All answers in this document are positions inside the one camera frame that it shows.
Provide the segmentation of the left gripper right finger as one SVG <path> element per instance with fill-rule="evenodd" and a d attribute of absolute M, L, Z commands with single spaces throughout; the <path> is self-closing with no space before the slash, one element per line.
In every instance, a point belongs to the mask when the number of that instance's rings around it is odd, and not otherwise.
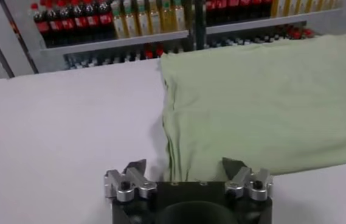
<path fill-rule="evenodd" d="M 261 168 L 254 173 L 244 162 L 231 158 L 223 158 L 222 165 L 228 178 L 225 192 L 233 198 L 247 196 L 254 201 L 272 198 L 273 176 L 268 169 Z"/>

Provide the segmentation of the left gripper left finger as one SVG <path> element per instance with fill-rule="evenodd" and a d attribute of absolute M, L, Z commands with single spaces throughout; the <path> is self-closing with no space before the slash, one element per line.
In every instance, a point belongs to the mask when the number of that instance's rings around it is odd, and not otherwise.
<path fill-rule="evenodd" d="M 107 170 L 104 176 L 105 198 L 132 201 L 135 196 L 149 200 L 157 192 L 157 183 L 144 177 L 147 160 L 130 162 L 123 172 Z"/>

